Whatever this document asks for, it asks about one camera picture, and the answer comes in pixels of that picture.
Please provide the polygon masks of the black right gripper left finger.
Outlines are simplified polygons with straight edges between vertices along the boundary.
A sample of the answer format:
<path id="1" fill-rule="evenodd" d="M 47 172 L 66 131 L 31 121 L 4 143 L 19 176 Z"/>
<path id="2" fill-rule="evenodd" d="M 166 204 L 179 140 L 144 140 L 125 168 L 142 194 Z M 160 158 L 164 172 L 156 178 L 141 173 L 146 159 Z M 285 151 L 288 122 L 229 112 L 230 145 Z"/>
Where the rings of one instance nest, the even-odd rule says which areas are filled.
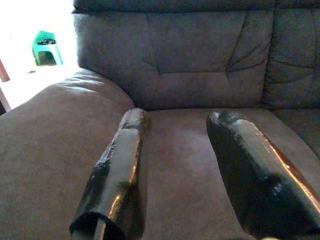
<path id="1" fill-rule="evenodd" d="M 146 225 L 151 118 L 128 110 L 92 169 L 69 232 L 71 240 L 140 240 Z"/>

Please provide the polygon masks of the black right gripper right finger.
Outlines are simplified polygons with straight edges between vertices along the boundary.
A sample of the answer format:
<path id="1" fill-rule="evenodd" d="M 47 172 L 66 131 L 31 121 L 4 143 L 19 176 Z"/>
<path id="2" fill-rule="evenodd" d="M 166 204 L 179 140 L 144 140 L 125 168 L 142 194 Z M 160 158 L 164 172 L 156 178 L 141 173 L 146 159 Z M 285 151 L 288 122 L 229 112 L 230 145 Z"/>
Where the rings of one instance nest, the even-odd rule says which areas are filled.
<path id="1" fill-rule="evenodd" d="M 254 237 L 320 237 L 320 158 L 263 109 L 215 109 L 206 120 L 227 195 Z"/>

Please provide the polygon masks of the grey-brown fabric sofa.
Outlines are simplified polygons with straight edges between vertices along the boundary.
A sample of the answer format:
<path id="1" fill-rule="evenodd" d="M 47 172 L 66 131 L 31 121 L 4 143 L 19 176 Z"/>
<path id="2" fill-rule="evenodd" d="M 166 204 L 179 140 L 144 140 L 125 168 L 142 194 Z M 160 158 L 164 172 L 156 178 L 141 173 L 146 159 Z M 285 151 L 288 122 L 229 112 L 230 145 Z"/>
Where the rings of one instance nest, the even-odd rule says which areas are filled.
<path id="1" fill-rule="evenodd" d="M 0 240 L 71 240 L 124 114 L 150 119 L 140 240 L 320 240 L 241 227 L 207 133 L 269 111 L 320 158 L 320 0 L 73 0 L 79 71 L 0 116 Z"/>

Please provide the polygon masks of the green plastic stool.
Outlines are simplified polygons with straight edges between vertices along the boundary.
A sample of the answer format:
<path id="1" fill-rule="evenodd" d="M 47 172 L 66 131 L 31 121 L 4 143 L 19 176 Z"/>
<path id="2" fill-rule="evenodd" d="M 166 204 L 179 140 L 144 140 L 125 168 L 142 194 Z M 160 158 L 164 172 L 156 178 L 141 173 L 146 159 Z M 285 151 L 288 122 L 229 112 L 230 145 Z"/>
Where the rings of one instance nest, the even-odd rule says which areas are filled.
<path id="1" fill-rule="evenodd" d="M 63 65 L 57 40 L 52 32 L 40 30 L 32 42 L 31 49 L 37 66 L 42 65 L 40 60 L 40 52 L 50 53 L 56 65 Z"/>

